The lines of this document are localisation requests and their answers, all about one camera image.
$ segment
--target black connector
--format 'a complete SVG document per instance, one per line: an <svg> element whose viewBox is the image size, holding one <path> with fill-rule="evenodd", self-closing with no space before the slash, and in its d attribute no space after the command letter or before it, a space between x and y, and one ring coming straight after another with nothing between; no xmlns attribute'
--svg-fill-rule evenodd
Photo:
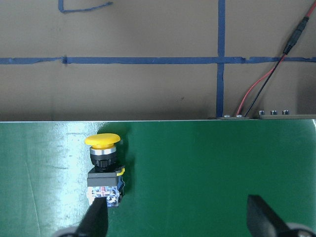
<svg viewBox="0 0 316 237"><path fill-rule="evenodd" d="M303 30L305 29L308 20L309 20L309 17L305 16L303 18L303 20L300 22L300 24L296 27L295 31L291 35L290 39L288 40L288 42L283 50L283 54L287 55L290 52L290 50L292 49L292 47L296 44L297 40L299 39Z"/></svg>

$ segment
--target black wire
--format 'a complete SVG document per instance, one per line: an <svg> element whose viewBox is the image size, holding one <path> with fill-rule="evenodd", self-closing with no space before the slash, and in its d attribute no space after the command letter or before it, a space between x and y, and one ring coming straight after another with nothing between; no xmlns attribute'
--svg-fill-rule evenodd
<svg viewBox="0 0 316 237"><path fill-rule="evenodd" d="M265 83L263 83L262 87L260 88L260 90L258 91L256 97L254 98L254 100L252 101L251 105L248 107L247 112L245 113L244 117L247 116L247 114L249 113L249 111L251 110L251 108L253 107L253 105L255 104L256 100L258 99L261 91L263 90L263 88L265 87L265 85L267 84L268 80L270 79L270 77L272 76L272 74L275 72L275 70L277 69L278 65L280 64L280 62L282 61L282 58L285 56L285 53L282 55L282 57L278 60L278 62L276 63L275 67L273 68L272 72L269 74L268 78L265 80Z"/></svg>

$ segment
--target green surface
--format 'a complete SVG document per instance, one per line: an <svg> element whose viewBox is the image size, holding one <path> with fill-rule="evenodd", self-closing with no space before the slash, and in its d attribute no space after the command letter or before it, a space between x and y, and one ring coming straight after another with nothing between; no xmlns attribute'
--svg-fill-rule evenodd
<svg viewBox="0 0 316 237"><path fill-rule="evenodd" d="M316 228L316 120L0 123L0 236L49 237L88 208L85 137L117 133L109 237L237 236L248 194Z"/></svg>

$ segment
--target cable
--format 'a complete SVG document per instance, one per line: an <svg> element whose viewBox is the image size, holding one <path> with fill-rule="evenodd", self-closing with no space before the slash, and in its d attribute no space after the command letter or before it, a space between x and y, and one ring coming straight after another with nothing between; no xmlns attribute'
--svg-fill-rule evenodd
<svg viewBox="0 0 316 237"><path fill-rule="evenodd" d="M276 65L274 66L274 68L272 68L268 78L266 79L265 83L263 83L262 87L260 88L260 90L258 91L256 97L254 98L254 100L252 101L251 105L248 107L247 112L245 113L244 117L247 116L247 114L249 113L249 111L251 110L252 106L254 105L254 103L256 102L256 100L258 99L261 91L263 90L263 88L265 87L265 85L267 84L267 82L269 81L270 77L272 76L272 74L275 72L275 70L277 69L278 65L280 64L280 62L283 61L283 59L285 58L285 54L282 55L282 57L278 60L278 62L276 63Z"/></svg>
<svg viewBox="0 0 316 237"><path fill-rule="evenodd" d="M251 92L251 90L260 82L262 81L267 75L268 78L266 79L266 81L264 82L264 84L262 85L262 87L260 88L259 92L257 93L255 99L252 101L251 105L249 106L249 108L247 109L247 112L245 113L244 116L247 116L247 114L249 113L249 111L251 110L251 108L253 107L254 103L256 102L256 100L258 99L261 91L263 90L263 88L265 87L265 85L267 84L267 82L269 81L270 77L272 76L272 74L274 73L274 71L276 70L276 68L278 67L278 65L284 60L285 56L290 52L290 50L292 49L292 47L296 44L297 40L299 39L299 37L301 36L303 30L306 27L306 24L310 18L310 15L312 14L312 12L315 10L316 8L316 0L314 1L313 5L310 7L309 11L307 12L307 14L305 15L305 17L303 18L303 20L300 22L300 24L296 27L296 29L294 30L294 32L292 33L291 37L289 38L289 40L287 41L284 50L283 50L283 55L280 58L280 60L277 62L277 64L269 71L267 72L263 77L261 77L259 80L257 80L250 88L249 90L246 92L246 94L244 95L236 116L240 114L241 109L244 105L244 102L248 96L248 94Z"/></svg>

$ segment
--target silver metal ring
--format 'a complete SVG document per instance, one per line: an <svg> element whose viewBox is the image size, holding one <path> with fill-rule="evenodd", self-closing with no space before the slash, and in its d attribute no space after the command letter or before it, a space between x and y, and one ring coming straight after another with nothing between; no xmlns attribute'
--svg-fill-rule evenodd
<svg viewBox="0 0 316 237"><path fill-rule="evenodd" d="M117 151L116 147L112 147L112 148L104 149L104 150L93 149L92 147L90 147L90 154L91 155L96 155L96 156L108 155L108 154L112 154L112 153L114 153L116 151Z"/></svg>

